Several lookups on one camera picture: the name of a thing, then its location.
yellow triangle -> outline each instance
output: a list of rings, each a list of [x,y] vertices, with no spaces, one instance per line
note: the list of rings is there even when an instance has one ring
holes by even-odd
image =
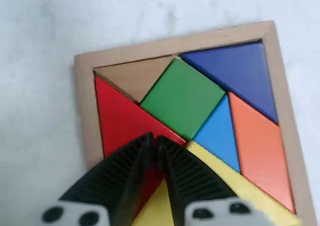
[[[238,197],[253,203],[256,209],[263,211],[275,225],[301,225],[301,221],[295,214],[291,213],[271,196],[264,193],[261,189],[249,182],[241,174],[234,171],[199,144],[191,142],[188,144],[187,149],[215,171],[215,173],[229,185]]]
[[[301,221],[268,194],[245,179],[241,174],[227,166],[220,159],[206,151],[195,142],[187,149],[214,170],[229,187],[242,199],[248,200],[278,226],[300,226]],[[163,182],[151,196],[147,204],[134,220],[134,226],[174,226],[169,194]]]
[[[134,101],[141,102],[170,64],[172,56],[95,68],[101,79],[111,83]]]
[[[163,181],[144,205],[132,226],[174,226],[169,193]]]

wooden puzzle piece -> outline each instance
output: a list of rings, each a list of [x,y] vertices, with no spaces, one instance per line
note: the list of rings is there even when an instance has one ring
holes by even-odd
[[[278,123],[262,42],[189,52],[181,58]]]
[[[295,211],[281,132],[233,93],[228,93],[243,176]]]
[[[132,224],[132,226],[146,225],[174,226],[166,181],[157,188]]]
[[[165,71],[172,56],[95,68],[96,75],[141,102]]]
[[[191,153],[209,166],[241,198],[250,201],[256,209],[265,213],[277,226],[299,226],[300,220],[268,194],[234,171],[196,142],[186,147]],[[133,222],[134,226],[174,226],[169,193],[164,181],[150,197]]]
[[[161,134],[180,145],[186,143],[184,139],[98,77],[95,79],[95,88],[105,157],[150,131],[155,137]],[[163,178],[152,167],[145,176],[147,178],[142,182],[138,210],[147,202]]]
[[[300,220],[295,214],[291,213],[283,205],[223,163],[213,154],[205,150],[199,144],[191,142],[187,145],[187,149],[215,171],[215,173],[231,187],[238,197],[250,201],[256,209],[263,211],[273,223],[278,226],[301,225]]]
[[[180,136],[191,140],[224,91],[179,59],[174,59],[141,107]]]
[[[233,130],[229,99],[224,95],[193,140],[240,173]]]

orange triangle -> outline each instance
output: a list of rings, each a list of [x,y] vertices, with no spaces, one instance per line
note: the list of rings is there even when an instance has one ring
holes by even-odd
[[[94,71],[134,101],[141,102],[151,87],[170,64],[172,56],[114,66],[99,67]]]

blue triangle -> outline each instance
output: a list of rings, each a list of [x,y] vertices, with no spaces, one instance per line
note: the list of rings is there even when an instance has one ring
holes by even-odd
[[[261,42],[189,52],[181,58],[278,123],[265,48]]]
[[[194,141],[240,173],[228,96],[225,95],[194,137]]]

green tangram piece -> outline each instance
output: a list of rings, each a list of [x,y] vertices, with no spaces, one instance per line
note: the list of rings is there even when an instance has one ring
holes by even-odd
[[[173,59],[141,107],[191,140],[224,94],[218,85],[191,66]]]

